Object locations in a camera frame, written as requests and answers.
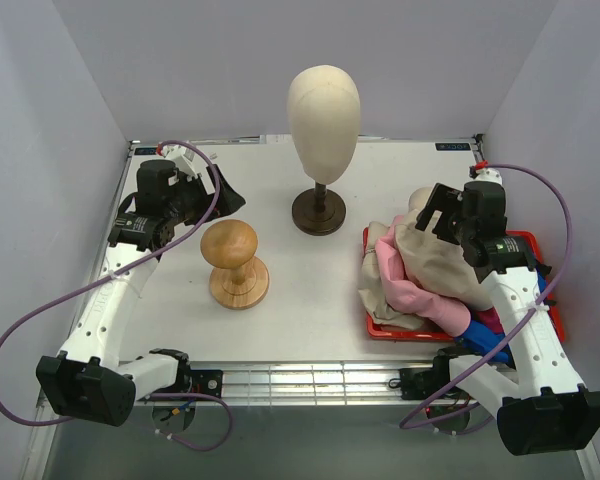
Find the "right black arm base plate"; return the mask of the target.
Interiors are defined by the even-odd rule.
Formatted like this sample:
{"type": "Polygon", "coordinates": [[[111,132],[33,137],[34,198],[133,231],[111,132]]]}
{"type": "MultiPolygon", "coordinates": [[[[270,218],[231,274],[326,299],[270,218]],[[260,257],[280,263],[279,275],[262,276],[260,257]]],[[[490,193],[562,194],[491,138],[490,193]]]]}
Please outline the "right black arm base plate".
{"type": "Polygon", "coordinates": [[[450,381],[449,373],[434,368],[398,370],[398,376],[388,381],[388,387],[399,390],[403,400],[424,400],[450,381]]]}

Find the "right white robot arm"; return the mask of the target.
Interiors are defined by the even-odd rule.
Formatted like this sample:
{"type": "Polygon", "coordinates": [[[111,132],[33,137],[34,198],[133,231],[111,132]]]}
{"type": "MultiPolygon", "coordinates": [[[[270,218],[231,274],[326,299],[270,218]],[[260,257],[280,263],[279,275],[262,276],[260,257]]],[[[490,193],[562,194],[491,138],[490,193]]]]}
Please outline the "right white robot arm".
{"type": "Polygon", "coordinates": [[[498,183],[436,184],[416,227],[438,214],[433,234],[461,247],[493,302],[517,378],[490,366],[489,354],[462,355],[436,367],[431,382],[444,397],[464,390],[476,400],[513,455],[581,450],[600,428],[600,391],[589,390],[568,360],[541,298],[536,257],[523,237],[507,233],[505,208],[498,183]]]}

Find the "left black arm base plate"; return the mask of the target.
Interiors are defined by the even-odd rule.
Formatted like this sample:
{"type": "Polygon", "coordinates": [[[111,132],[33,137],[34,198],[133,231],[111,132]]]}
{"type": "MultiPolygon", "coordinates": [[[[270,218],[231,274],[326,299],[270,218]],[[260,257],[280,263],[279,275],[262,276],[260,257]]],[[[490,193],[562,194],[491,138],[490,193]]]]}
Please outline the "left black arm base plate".
{"type": "Polygon", "coordinates": [[[141,400],[192,400],[192,394],[203,400],[221,399],[223,387],[222,370],[191,369],[179,370],[175,383],[140,397],[141,400]]]}

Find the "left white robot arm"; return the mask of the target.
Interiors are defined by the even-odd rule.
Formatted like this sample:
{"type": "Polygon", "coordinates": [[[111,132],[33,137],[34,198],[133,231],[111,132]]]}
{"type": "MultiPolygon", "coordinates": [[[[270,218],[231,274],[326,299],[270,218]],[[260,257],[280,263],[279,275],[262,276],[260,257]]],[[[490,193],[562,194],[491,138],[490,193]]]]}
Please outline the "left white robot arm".
{"type": "Polygon", "coordinates": [[[120,349],[127,324],[178,225],[198,225],[237,212],[246,203],[218,166],[207,170],[219,189],[170,160],[140,164],[136,189],[120,204],[100,275],[76,328],[55,356],[44,356],[36,377],[53,411],[63,417],[120,426],[134,403],[155,392],[170,399],[192,388],[189,357],[157,348],[129,363],[120,349]]]}

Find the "cream bucket hat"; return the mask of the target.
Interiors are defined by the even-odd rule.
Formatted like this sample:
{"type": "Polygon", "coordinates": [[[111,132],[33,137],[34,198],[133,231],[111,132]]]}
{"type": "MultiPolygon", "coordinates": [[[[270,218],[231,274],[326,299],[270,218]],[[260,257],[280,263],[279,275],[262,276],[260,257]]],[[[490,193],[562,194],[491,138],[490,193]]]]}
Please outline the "cream bucket hat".
{"type": "Polygon", "coordinates": [[[407,278],[428,292],[459,300],[471,310],[491,309],[493,303],[464,260],[461,247],[439,240],[431,226],[425,231],[416,229],[418,214],[431,193],[431,187],[415,190],[407,213],[394,226],[394,243],[407,278]]]}

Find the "beige bucket hat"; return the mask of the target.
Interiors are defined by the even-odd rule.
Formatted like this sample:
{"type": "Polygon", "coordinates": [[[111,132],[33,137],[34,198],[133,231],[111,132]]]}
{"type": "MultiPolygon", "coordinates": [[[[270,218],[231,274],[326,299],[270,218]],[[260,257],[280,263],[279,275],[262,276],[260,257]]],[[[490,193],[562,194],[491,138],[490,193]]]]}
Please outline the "beige bucket hat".
{"type": "Polygon", "coordinates": [[[430,325],[425,319],[400,313],[387,303],[380,278],[375,243],[388,231],[388,226],[377,221],[371,221],[367,227],[367,243],[364,247],[358,283],[361,302],[375,324],[412,332],[429,331],[430,325]]]}

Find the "pink bucket hat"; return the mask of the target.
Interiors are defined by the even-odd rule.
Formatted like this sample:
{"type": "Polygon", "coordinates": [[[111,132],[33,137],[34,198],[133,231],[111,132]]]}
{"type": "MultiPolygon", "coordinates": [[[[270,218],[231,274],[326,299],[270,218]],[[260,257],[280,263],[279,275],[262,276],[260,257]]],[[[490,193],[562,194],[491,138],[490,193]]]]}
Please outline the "pink bucket hat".
{"type": "Polygon", "coordinates": [[[403,314],[431,322],[451,337],[469,326],[471,309],[459,300],[428,292],[407,278],[404,263],[394,243],[394,226],[404,215],[394,218],[389,231],[377,239],[375,252],[387,303],[403,314]]]}

